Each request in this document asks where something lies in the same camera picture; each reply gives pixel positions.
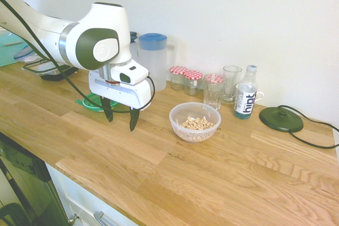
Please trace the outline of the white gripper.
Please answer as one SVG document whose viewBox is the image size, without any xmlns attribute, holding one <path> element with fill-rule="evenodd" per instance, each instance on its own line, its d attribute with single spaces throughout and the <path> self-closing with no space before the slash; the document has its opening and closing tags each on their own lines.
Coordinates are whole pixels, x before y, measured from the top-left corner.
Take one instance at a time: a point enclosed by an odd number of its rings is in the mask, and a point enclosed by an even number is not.
<svg viewBox="0 0 339 226">
<path fill-rule="evenodd" d="M 90 71 L 88 78 L 90 91 L 101 96 L 102 109 L 109 122 L 113 121 L 111 100 L 131 107 L 129 126 L 130 131 L 133 131 L 139 119 L 139 109 L 148 107 L 151 101 L 151 88 L 148 81 L 142 80 L 136 85 L 126 83 L 112 85 L 102 79 L 98 71 Z"/>
</svg>

